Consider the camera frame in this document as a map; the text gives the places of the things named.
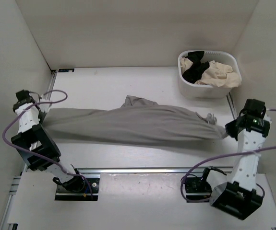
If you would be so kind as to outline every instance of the white plastic basket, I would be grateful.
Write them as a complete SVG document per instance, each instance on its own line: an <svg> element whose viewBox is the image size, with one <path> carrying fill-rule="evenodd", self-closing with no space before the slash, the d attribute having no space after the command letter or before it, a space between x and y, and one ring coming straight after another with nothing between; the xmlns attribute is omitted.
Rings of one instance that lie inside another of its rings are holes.
<svg viewBox="0 0 276 230"><path fill-rule="evenodd" d="M179 78L178 84L180 88L181 94L190 99L190 98L223 98L225 97L231 89L224 89L219 87L213 87L211 85L197 85L187 82L181 74L180 69L180 58L186 57L189 52L194 52L197 50L188 50L182 52L178 57L178 71L179 71ZM204 57L202 58L201 62L204 63L206 61L216 61L222 64L230 65L233 68L233 72L238 73L241 79L241 75L238 69L236 59L229 53L221 52L221 51L210 51L205 50Z"/></svg>

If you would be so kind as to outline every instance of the gray fabric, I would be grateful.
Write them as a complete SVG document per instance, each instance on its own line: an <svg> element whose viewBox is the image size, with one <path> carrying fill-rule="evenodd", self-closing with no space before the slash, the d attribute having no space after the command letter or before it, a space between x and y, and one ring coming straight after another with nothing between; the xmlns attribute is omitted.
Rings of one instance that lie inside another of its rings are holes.
<svg viewBox="0 0 276 230"><path fill-rule="evenodd" d="M212 125L211 117L202 118L185 108L127 96L121 108L109 111L51 109L43 126L52 138L58 139L166 146L225 138L225 129Z"/></svg>

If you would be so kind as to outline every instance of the beige cloth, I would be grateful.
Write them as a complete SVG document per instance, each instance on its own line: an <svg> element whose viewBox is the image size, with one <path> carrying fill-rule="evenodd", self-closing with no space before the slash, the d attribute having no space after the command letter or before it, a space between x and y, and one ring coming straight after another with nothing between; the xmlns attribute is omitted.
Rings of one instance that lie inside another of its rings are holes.
<svg viewBox="0 0 276 230"><path fill-rule="evenodd" d="M180 58L180 69L181 69L181 74L183 74L187 69L190 69L190 67L193 65L193 62L190 61L187 58Z"/></svg>
<svg viewBox="0 0 276 230"><path fill-rule="evenodd" d="M209 68L202 74L202 79L195 84L234 88L241 85L241 79L238 73L233 73L231 66L211 61Z"/></svg>

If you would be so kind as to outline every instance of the purple cable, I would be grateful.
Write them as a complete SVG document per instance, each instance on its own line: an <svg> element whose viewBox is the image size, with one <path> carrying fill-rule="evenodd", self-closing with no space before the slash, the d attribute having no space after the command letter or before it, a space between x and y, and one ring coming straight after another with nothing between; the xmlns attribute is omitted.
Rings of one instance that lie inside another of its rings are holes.
<svg viewBox="0 0 276 230"><path fill-rule="evenodd" d="M187 199L187 197L185 196L185 194L183 192L183 186L184 186L185 181L186 181L185 178L187 178L189 176L189 174L191 174L193 172L194 169L196 169L197 167L201 166L202 164L205 164L206 162L209 162L209 161L225 158L225 157L245 156L245 155L255 154L257 152L262 152L262 151L267 151L267 150L276 150L276 146L271 146L271 147L267 147L267 148L261 148L261 149L257 149L257 150L253 150L253 151L248 151L248 152L237 152L237 153L230 153L230 154L225 154L225 155L219 155L219 156L215 156L215 157L211 157L211 158L205 159L205 160L201 161L200 163L197 163L181 179L180 193L181 193L182 197L186 201L188 201L190 203L200 203L200 202L205 202L205 201L209 201L210 200L210 198L201 199L201 200L189 200L189 199ZM259 184L257 184L257 186L259 186L262 189L262 191L263 191L263 197L264 197L264 194L265 194L264 189Z"/></svg>
<svg viewBox="0 0 276 230"><path fill-rule="evenodd" d="M7 131L8 131L8 130L12 127L12 125L13 125L16 121L18 121L18 120L23 116L23 114L24 114L28 109L30 109L31 107L36 106L36 105L39 105L39 104L56 104L56 103L63 102L63 101L65 101L65 100L68 98L67 93L64 92L64 91L62 91L62 90L51 90L51 91L48 91L48 92L44 93L43 95L46 95L46 94L51 93L51 92L61 92L61 93L65 94L65 98L63 98L63 99L61 99L61 100L59 100L59 101L55 101L55 102L38 102L38 103L34 103L34 104L28 106L27 108L25 108L25 109L24 109L14 120L4 129L4 131L3 131L3 133L2 133L2 139L3 139L3 141L4 141L7 145L9 145L9 146L11 146L11 147L13 147L13 148L16 148L17 150L20 150L20 151L24 151L24 152L30 153L30 154L32 154L32 155L34 155L34 156L36 156L36 157L42 158L42 159L44 159L44 160L46 160L46 161L48 161L48 162L50 162L50 163L53 163L53 164L59 166L60 169L61 169L61 171L64 172L65 174L69 175L69 176L80 176L80 177L82 177L83 180L86 182L86 184L87 184L89 190L90 190L91 197L93 197L91 185L90 185L90 183L88 182L88 180L85 178L85 176L83 176L83 175L81 175L81 174L73 174L73 173L67 172L67 171L63 168L63 166L62 166L61 164L59 164L58 162L53 161L52 159L50 159L50 158L48 158L48 157L45 157L45 156L42 156L42 155L40 155L40 154L38 154L38 153L36 153L36 152L32 152L32 151L30 151L30 150L28 150L28 149L24 149L24 148L22 148L22 147L20 147L20 146L14 145L14 144L12 144L9 140L7 140L7 138L6 138L6 133L7 133Z"/></svg>

